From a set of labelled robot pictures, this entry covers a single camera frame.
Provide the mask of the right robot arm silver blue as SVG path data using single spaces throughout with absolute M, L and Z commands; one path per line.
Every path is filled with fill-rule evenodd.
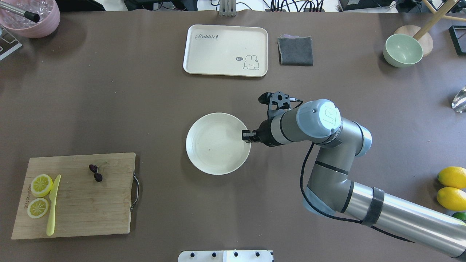
M 310 149 L 320 147 L 308 184 L 300 182 L 304 201 L 314 213 L 465 261 L 465 222 L 348 178 L 354 158 L 366 154 L 372 136 L 341 117 L 332 101 L 300 101 L 293 109 L 290 104 L 297 99 L 284 94 L 265 93 L 258 101 L 268 106 L 268 118 L 254 131 L 243 130 L 243 141 L 269 147 L 310 141 Z

